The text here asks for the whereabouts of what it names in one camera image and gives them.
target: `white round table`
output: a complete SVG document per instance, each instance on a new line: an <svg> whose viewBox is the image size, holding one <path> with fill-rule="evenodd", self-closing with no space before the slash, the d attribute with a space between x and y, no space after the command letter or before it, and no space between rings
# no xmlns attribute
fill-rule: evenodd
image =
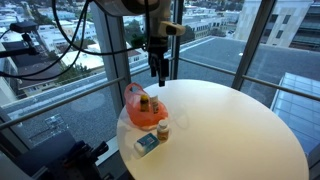
<svg viewBox="0 0 320 180"><path fill-rule="evenodd" d="M139 158L133 144L148 132L135 127L123 108L117 141L135 179L309 179L306 157L292 131L255 99L197 80L167 81L165 87L145 90L167 107L170 135Z"/></svg>

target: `small box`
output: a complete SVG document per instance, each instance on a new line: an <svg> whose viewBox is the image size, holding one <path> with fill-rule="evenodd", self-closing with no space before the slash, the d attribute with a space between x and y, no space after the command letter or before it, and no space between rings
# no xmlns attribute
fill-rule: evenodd
<svg viewBox="0 0 320 180"><path fill-rule="evenodd" d="M159 143L158 138L152 133L149 133L138 139L137 142L134 143L134 148L140 156L144 156L157 147Z"/></svg>

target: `city view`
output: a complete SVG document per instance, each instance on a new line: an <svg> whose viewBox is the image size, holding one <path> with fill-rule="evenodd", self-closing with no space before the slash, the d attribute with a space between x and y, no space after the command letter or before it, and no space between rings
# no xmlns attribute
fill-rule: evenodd
<svg viewBox="0 0 320 180"><path fill-rule="evenodd" d="M179 79L199 79L231 86L233 76L213 71L196 63L236 72L250 36L261 1L257 0L188 0L184 1L182 25L186 27L181 37ZM100 52L96 21L89 6L84 34L83 22L79 22L85 1L59 0L57 14L63 31L87 51ZM11 0L0 2L0 51L26 48L22 34L8 31L10 24L33 21L36 29L29 34L32 45L39 53L36 56L19 55L0 59L0 71L11 75L26 75L40 71L65 56L49 70L29 76L30 79L45 79L55 76L72 65L77 50L68 48L54 21L51 0ZM144 17L123 17L124 39L127 48L133 46L135 36L143 36ZM147 66L148 54L142 49L127 52L131 71ZM171 49L165 54L171 55ZM298 81L289 88L314 96L320 96L320 1L279 0L265 27L260 45L255 53L248 76L286 87L286 77L310 82L298 86ZM0 106L11 119L16 119L40 108L63 100L83 90L108 81L101 56L81 52L72 68L50 80L30 81L0 77ZM143 87L157 83L149 70L132 76L132 82ZM257 99L275 113L282 112L277 106L279 94L276 89L263 87L250 81L244 82L241 91ZM313 102L309 109L316 120L310 120L313 131L300 131L298 139L304 150L310 151L320 142L320 104ZM104 88L71 103L52 109L14 126L16 134L30 147L47 138L68 130L76 140L85 140L92 146L108 141L116 135L117 115L114 111L111 92Z"/></svg>

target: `white container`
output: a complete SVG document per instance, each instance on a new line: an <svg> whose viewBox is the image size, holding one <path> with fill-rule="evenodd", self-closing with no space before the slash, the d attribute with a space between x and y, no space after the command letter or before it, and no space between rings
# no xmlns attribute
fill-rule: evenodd
<svg viewBox="0 0 320 180"><path fill-rule="evenodd" d="M169 138L169 125L167 120L161 120L157 126L157 138L166 141Z"/></svg>

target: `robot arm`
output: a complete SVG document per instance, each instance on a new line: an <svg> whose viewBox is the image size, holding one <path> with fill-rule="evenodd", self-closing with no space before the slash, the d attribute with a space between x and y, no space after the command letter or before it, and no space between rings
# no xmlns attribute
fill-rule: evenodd
<svg viewBox="0 0 320 180"><path fill-rule="evenodd" d="M107 14L112 16L137 16L146 13L144 0L94 0L96 4ZM151 76L158 74L159 86L165 85L165 79L169 76L169 61L164 59L164 53L168 51L168 35L180 36L184 34L185 27L170 22L171 0L148 0L149 27L148 48L149 66Z"/></svg>

